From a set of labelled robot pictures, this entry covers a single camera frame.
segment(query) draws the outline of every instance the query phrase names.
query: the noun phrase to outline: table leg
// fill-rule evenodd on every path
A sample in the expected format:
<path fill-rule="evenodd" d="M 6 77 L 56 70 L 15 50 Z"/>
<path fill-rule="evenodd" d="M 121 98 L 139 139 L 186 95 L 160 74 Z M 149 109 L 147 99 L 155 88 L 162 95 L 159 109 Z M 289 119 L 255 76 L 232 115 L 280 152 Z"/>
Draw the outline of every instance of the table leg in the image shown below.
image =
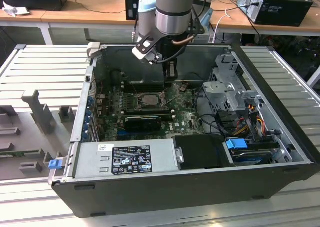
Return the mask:
<path fill-rule="evenodd" d="M 316 83 L 320 80 L 320 67 L 316 70 L 316 72 L 311 76 L 308 80 L 307 84 L 313 88 Z"/>
<path fill-rule="evenodd" d="M 84 35 L 85 35 L 85 40 L 86 41 L 90 41 L 91 38 L 90 38 L 90 33 L 89 33 L 89 29 L 88 28 L 85 28 L 84 29 Z"/>
<path fill-rule="evenodd" d="M 39 28 L 41 30 L 45 44 L 46 45 L 53 45 L 53 41 L 52 41 L 53 34 L 52 34 L 52 31 L 50 29 L 49 24 L 48 23 L 41 23 L 39 25 Z"/>

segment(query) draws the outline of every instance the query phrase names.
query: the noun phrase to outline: paper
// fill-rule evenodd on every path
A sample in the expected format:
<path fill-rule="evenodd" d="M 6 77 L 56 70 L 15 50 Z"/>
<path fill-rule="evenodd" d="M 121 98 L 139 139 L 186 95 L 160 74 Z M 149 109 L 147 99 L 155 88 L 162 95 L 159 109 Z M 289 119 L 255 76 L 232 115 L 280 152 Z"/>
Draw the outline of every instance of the paper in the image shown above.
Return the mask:
<path fill-rule="evenodd" d="M 2 10 L 13 17 L 30 14 L 28 9 L 25 7 L 13 7 L 11 5 L 6 4 L 4 1 L 3 6 L 4 7 L 2 8 Z"/>

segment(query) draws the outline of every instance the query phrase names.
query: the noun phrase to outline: white cable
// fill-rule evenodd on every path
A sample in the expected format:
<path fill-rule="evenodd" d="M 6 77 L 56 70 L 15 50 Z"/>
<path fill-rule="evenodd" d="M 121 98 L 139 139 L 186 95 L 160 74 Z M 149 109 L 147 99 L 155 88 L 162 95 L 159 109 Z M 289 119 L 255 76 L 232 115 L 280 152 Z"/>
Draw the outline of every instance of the white cable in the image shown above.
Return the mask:
<path fill-rule="evenodd" d="M 216 27 L 215 27 L 212 44 L 214 44 L 214 43 L 216 42 L 218 26 L 219 26 L 219 24 L 220 24 L 220 21 L 222 21 L 222 19 L 223 19 L 224 17 L 229 17 L 229 18 L 231 18 L 230 15 L 224 15 L 224 16 L 222 16 L 222 17 L 219 19 L 219 21 L 218 21 L 218 23 L 216 24 Z"/>
<path fill-rule="evenodd" d="M 238 8 L 234 8 L 234 10 L 237 10 L 237 9 L 239 9 L 239 8 L 242 8 L 242 7 L 249 7 L 249 5 L 242 5 L 242 6 L 239 6 Z M 228 10 L 229 10 L 229 8 L 226 8 L 226 9 L 224 10 L 225 15 L 222 16 L 222 17 L 219 19 L 218 23 L 216 24 L 215 31 L 214 31 L 214 35 L 213 35 L 212 44 L 214 44 L 214 43 L 216 42 L 217 30 L 218 30 L 218 26 L 219 26 L 220 22 L 223 20 L 224 17 L 229 17 L 229 18 L 231 18 L 231 16 L 227 13 Z"/>

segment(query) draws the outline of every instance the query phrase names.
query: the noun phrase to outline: cable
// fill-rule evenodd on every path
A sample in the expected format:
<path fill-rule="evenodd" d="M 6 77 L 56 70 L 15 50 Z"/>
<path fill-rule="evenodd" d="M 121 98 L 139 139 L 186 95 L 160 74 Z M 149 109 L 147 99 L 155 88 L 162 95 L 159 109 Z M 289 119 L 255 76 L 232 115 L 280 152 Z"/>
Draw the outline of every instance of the cable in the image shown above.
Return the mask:
<path fill-rule="evenodd" d="M 181 49 L 179 49 L 179 51 L 177 53 L 175 53 L 174 55 L 172 55 L 169 58 L 166 58 L 166 59 L 163 59 L 163 60 L 159 60 L 159 61 L 157 59 L 155 59 L 152 62 L 155 63 L 155 64 L 163 64 L 163 63 L 166 63 L 168 61 L 171 61 L 171 60 L 177 58 L 179 55 L 181 55 L 183 53 L 183 51 L 185 51 L 186 47 L 187 47 L 187 45 L 184 45 Z"/>
<path fill-rule="evenodd" d="M 219 26 L 220 22 L 221 22 L 225 17 L 231 18 L 231 16 L 227 14 L 227 11 L 225 11 L 225 15 L 222 16 L 222 17 L 219 19 L 218 23 L 216 24 L 215 31 L 214 31 L 214 34 L 213 34 L 212 44 L 214 44 L 214 43 L 216 42 L 216 36 L 217 36 L 218 26 Z"/>
<path fill-rule="evenodd" d="M 136 39 L 136 33 L 137 33 L 137 26 L 138 26 L 138 18 L 139 18 L 139 7 L 138 7 L 138 11 L 136 13 L 135 16 L 135 22 L 134 22 L 134 27 L 133 27 L 133 31 L 132 31 L 132 43 L 135 42 Z"/>
<path fill-rule="evenodd" d="M 199 19 L 199 16 L 197 15 L 196 10 L 195 10 L 195 8 L 193 6 L 192 6 L 192 11 L 193 11 L 193 13 L 195 15 L 196 24 L 197 24 L 196 25 L 196 33 L 193 34 L 192 36 L 184 39 L 184 40 L 181 40 L 181 41 L 173 40 L 172 44 L 174 44 L 175 46 L 187 45 L 190 41 L 192 41 L 194 38 L 196 38 L 198 36 L 198 34 L 200 33 L 200 30 L 201 30 L 200 19 Z"/>
<path fill-rule="evenodd" d="M 255 32 L 258 34 L 258 45 L 260 44 L 260 34 L 259 32 L 257 31 L 257 29 L 254 27 L 254 25 L 252 24 L 251 22 L 251 19 L 249 18 L 248 16 L 248 10 L 249 10 L 249 7 L 246 9 L 246 17 L 248 18 L 248 21 L 250 22 L 250 25 L 252 26 L 252 28 L 255 30 Z"/>
<path fill-rule="evenodd" d="M 78 5 L 82 6 L 84 9 L 86 9 L 87 11 L 91 11 L 91 12 L 96 12 L 96 13 L 101 13 L 101 14 L 120 14 L 122 12 L 125 12 L 126 10 L 122 10 L 120 12 L 102 12 L 102 11 L 98 11 L 98 10 L 92 10 L 92 9 L 89 9 L 87 7 L 85 7 L 82 3 L 78 2 L 78 0 L 74 0 Z"/>
<path fill-rule="evenodd" d="M 6 27 L 3 27 L 2 28 L 2 30 L 1 30 L 1 32 L 0 32 L 0 34 L 2 33 L 2 32 L 5 32 L 5 28 Z M 8 54 L 7 54 L 7 42 L 6 42 L 6 40 L 0 35 L 0 38 L 3 40 L 3 42 L 4 42 L 4 54 L 5 54 L 5 56 L 8 58 Z"/>
<path fill-rule="evenodd" d="M 207 0 L 203 0 L 202 10 L 201 10 L 201 12 L 200 12 L 200 14 L 198 16 L 201 16 L 204 13 L 205 8 L 206 8 L 206 3 L 207 3 Z"/>
<path fill-rule="evenodd" d="M 0 35 L 0 38 L 3 40 L 4 42 L 4 54 L 5 56 L 8 58 L 8 54 L 7 54 L 7 42 L 5 41 L 5 39 Z"/>
<path fill-rule="evenodd" d="M 236 9 L 239 9 L 239 8 L 242 8 L 242 7 L 245 7 L 247 8 L 246 12 L 247 12 L 247 17 L 248 17 L 248 8 L 250 6 L 257 6 L 259 5 L 259 3 L 252 3 L 252 4 L 249 4 L 249 5 L 241 5 L 241 6 L 238 6 L 238 7 L 235 7 L 235 8 L 226 8 L 225 10 L 221 10 L 221 9 L 217 9 L 217 10 L 213 10 L 213 11 L 224 11 L 224 16 L 222 16 L 218 23 L 216 24 L 216 27 L 215 27 L 215 30 L 213 31 L 214 32 L 214 35 L 213 35 L 213 40 L 212 40 L 212 43 L 214 44 L 216 42 L 216 37 L 217 37 L 217 30 L 218 30 L 218 26 L 220 24 L 220 22 L 225 18 L 225 17 L 229 17 L 231 18 L 231 16 L 227 13 L 227 11 L 232 11 L 232 10 L 236 10 Z"/>

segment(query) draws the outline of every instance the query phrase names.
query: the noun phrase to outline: barcode label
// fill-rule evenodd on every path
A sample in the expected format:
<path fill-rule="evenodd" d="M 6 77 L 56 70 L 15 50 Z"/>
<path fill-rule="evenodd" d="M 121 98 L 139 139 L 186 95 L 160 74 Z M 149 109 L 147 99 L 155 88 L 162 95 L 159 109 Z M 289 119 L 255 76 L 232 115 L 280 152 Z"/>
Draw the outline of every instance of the barcode label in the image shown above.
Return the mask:
<path fill-rule="evenodd" d="M 102 151 L 112 151 L 112 149 L 114 148 L 114 144 L 99 144 L 98 145 L 98 152 L 102 152 Z"/>

